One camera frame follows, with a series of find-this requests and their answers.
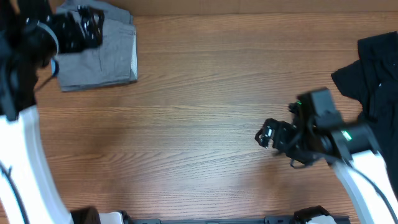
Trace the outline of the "grey shorts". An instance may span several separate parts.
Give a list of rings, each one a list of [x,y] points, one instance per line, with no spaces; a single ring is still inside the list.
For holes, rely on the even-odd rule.
[[[62,91],[81,91],[136,82],[136,28],[130,12],[103,1],[65,1],[57,12],[70,12],[79,19],[78,6],[104,12],[103,43],[81,53],[59,54],[58,84]]]

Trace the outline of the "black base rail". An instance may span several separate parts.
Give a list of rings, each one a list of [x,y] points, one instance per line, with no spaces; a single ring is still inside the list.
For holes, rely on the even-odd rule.
[[[131,224],[291,224],[297,223],[291,215],[268,216],[264,218],[235,218],[210,220],[160,220],[131,219]]]

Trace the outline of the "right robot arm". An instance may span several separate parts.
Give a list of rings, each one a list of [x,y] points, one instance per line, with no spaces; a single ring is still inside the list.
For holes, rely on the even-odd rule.
[[[294,169],[326,161],[349,195],[361,223],[397,223],[397,199],[372,130],[346,123],[334,107],[317,111],[298,101],[293,121],[265,120],[254,139],[290,158]]]

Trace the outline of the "black shirt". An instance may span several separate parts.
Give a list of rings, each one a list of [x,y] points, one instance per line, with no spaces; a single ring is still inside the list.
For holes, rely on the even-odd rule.
[[[331,74],[340,93],[361,103],[397,193],[397,32],[358,40],[359,59]]]

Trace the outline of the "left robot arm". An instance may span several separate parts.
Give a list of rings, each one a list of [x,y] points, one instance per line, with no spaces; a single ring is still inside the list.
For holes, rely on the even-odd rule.
[[[42,146],[38,69],[102,43],[103,12],[79,6],[78,14],[54,14],[47,1],[1,2],[1,203],[10,223],[127,223],[121,212],[68,210]]]

